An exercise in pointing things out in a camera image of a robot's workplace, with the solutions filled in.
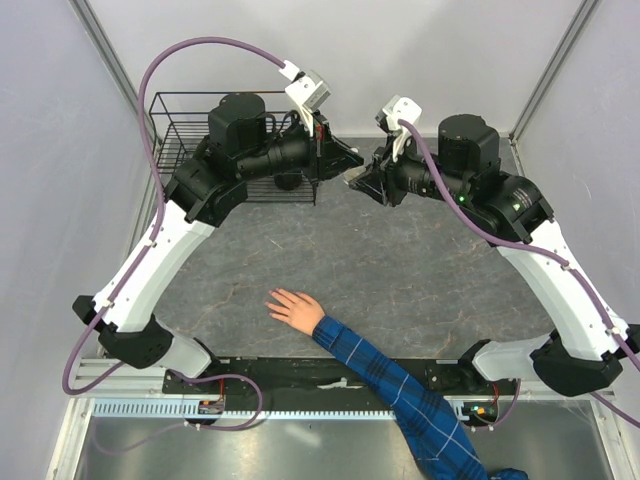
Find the clear nail polish bottle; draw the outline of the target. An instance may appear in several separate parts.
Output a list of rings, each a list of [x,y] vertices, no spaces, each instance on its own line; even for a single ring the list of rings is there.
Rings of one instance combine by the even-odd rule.
[[[350,183],[354,179],[358,178],[364,170],[362,168],[352,168],[344,172],[343,178],[345,183]]]

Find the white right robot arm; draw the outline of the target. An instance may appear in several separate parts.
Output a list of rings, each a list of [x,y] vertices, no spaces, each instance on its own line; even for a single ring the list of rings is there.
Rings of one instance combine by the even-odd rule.
[[[407,194],[446,202],[516,269],[554,325],[527,340],[476,342],[459,360],[465,391],[520,379],[539,380],[566,397],[592,394],[614,383],[623,359],[639,360],[638,325],[615,315],[596,292],[540,189],[502,170],[500,136],[482,117],[442,120],[435,154],[423,148],[412,118],[379,113],[376,121],[386,144],[349,187],[385,206]]]

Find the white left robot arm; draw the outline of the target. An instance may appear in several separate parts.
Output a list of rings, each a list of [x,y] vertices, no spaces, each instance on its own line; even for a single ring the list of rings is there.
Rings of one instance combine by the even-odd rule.
[[[156,318],[162,293],[190,255],[247,201],[249,182],[275,178],[286,190],[297,177],[317,184],[363,162],[317,111],[292,110],[277,120],[257,94],[224,96],[208,114],[207,134],[164,187],[162,209],[144,238],[108,286],[74,301],[74,313],[124,364],[177,371],[196,392],[211,392],[220,378],[217,359],[200,341]]]

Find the blue plaid sleeve forearm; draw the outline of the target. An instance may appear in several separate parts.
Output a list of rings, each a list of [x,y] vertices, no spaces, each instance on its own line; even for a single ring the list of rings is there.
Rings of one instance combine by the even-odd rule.
[[[393,411],[416,464],[430,479],[526,479],[517,469],[488,472],[444,397],[340,321],[323,317],[313,340],[349,367]]]

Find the person's hand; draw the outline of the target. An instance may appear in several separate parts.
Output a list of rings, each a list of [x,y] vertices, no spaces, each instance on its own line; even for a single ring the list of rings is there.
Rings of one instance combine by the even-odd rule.
[[[265,305],[270,317],[308,336],[325,316],[321,305],[305,293],[276,288],[269,294],[271,300]]]

